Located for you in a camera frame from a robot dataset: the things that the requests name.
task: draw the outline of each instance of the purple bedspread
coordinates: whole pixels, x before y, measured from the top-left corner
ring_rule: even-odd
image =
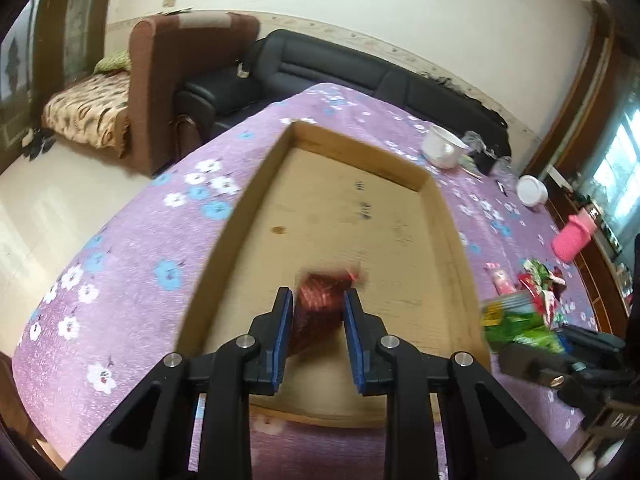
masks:
[[[595,328],[577,269],[560,264],[550,249],[556,228],[546,210],[525,208],[513,193],[504,196],[493,179],[479,182],[462,170],[428,164],[419,151],[428,123],[355,90],[319,84],[270,105],[158,176],[89,240],[45,295],[15,350],[14,375],[28,413],[63,458],[172,350],[226,219],[293,120],[320,124],[430,171],[460,231],[481,299],[496,295],[485,263],[515,276],[521,260],[535,256],[564,267],[562,308],[570,322]],[[563,446],[580,415],[551,390],[495,375]],[[382,433],[252,417],[254,475],[285,478],[284,468],[287,478],[327,478],[332,469],[332,478],[380,478]]]

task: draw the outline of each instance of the black leather sofa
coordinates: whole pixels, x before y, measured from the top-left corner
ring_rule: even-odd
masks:
[[[336,83],[386,101],[462,136],[473,130],[498,156],[511,155],[507,124],[479,101],[388,61],[288,30],[257,41],[235,68],[187,79],[174,94],[174,113],[197,126],[203,142],[272,102],[321,82]]]

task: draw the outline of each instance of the white floor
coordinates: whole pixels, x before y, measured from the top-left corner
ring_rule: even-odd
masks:
[[[0,351],[14,353],[60,272],[147,183],[60,143],[0,174]]]

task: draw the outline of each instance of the blue gripper pad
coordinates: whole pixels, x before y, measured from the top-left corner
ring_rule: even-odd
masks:
[[[351,373],[353,383],[356,385],[359,394],[364,393],[364,356],[360,335],[353,317],[353,307],[347,293],[344,293],[344,335],[347,338],[347,348],[349,349],[349,361],[351,362]]]
[[[291,335],[291,323],[293,321],[293,293],[289,289],[282,307],[280,325],[273,346],[273,361],[271,365],[271,384],[273,391],[277,392],[284,376],[284,365],[289,350],[289,337]]]

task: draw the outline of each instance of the pink bottle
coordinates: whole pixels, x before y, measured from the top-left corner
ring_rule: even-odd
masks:
[[[569,215],[562,231],[551,240],[551,248],[560,260],[568,264],[589,243],[597,228],[589,212],[580,209],[577,216]]]

